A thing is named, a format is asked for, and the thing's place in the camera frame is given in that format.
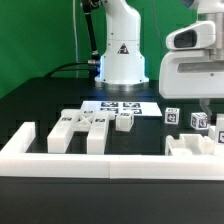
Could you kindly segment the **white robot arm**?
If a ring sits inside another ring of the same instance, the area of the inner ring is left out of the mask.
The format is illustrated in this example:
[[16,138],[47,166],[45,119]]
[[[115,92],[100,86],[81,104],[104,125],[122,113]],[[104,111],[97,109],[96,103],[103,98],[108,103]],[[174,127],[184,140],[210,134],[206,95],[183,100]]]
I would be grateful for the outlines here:
[[[165,99],[198,99],[205,113],[212,98],[224,98],[224,0],[181,0],[197,21],[166,37],[169,52],[160,65],[159,93]],[[107,22],[106,51],[93,38],[91,12],[102,6]],[[92,55],[99,62],[95,83],[126,91],[149,82],[140,53],[141,17],[126,0],[82,0]]]

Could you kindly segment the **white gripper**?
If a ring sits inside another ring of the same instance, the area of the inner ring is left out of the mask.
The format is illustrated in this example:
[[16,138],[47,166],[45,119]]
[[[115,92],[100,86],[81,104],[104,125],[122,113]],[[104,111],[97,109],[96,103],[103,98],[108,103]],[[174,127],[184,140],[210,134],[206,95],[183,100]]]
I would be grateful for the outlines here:
[[212,61],[208,50],[170,51],[161,62],[159,92],[165,99],[200,99],[211,120],[209,99],[224,98],[224,61]]

